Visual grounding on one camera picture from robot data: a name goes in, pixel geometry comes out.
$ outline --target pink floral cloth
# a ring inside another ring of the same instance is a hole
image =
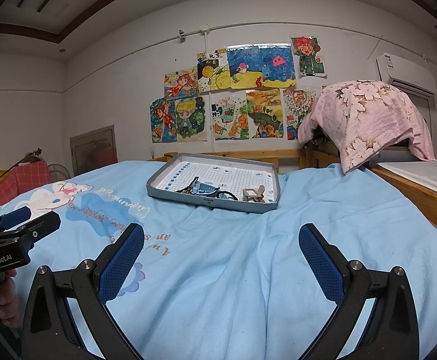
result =
[[[381,81],[346,81],[323,89],[298,128],[303,147],[320,126],[340,151],[344,173],[409,138],[418,159],[435,160],[430,132],[408,95]]]

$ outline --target finger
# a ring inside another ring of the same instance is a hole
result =
[[[9,319],[3,319],[3,324],[8,327],[19,327],[20,326],[20,315],[15,315]]]
[[[13,298],[10,303],[0,306],[0,319],[13,318],[18,314],[18,297]]]
[[[15,283],[11,277],[6,277],[0,285],[0,305],[10,303],[15,297]]]
[[[16,269],[10,269],[9,271],[5,271],[5,276],[8,276],[9,278],[14,278],[17,275]]]

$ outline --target door frame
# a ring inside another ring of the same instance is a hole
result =
[[[77,156],[75,153],[75,147],[72,146],[72,140],[76,140],[79,138],[85,138],[89,135],[92,134],[98,134],[100,132],[104,132],[104,131],[108,131],[111,130],[112,131],[112,147],[113,147],[113,155],[114,155],[114,160],[117,163],[118,159],[117,159],[117,145],[115,143],[115,125],[111,125],[111,126],[107,126],[107,127],[102,127],[102,128],[98,128],[97,130],[92,130],[80,135],[75,135],[74,137],[70,137],[69,142],[70,142],[70,153],[71,153],[71,166],[73,168],[73,176],[77,176],[78,175],[78,165],[77,165]]]

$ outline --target silver bolt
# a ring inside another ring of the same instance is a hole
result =
[[[350,261],[350,266],[352,267],[352,269],[359,271],[360,269],[363,268],[363,265],[360,261],[357,261],[356,259]]]
[[[84,259],[80,263],[80,268],[82,268],[82,269],[90,269],[90,268],[92,268],[93,264],[94,264],[94,261],[92,259]]]
[[[403,276],[405,274],[403,268],[400,268],[399,266],[394,269],[394,272],[399,276]]]
[[[39,275],[43,275],[48,270],[46,265],[39,266],[37,269],[37,273]]]

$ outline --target blue gripper pad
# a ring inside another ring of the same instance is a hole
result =
[[[125,235],[125,232],[122,233],[117,242]],[[140,225],[136,225],[115,256],[110,260],[109,265],[105,268],[102,275],[100,275],[100,290],[98,296],[102,304],[117,297],[130,269],[142,251],[144,242],[145,235],[143,228]]]
[[[28,207],[19,208],[9,214],[5,214],[0,220],[0,227],[4,230],[9,230],[20,225],[22,222],[28,221],[31,216],[32,212]]]
[[[339,304],[345,296],[342,275],[307,225],[300,228],[298,244],[325,297]]]

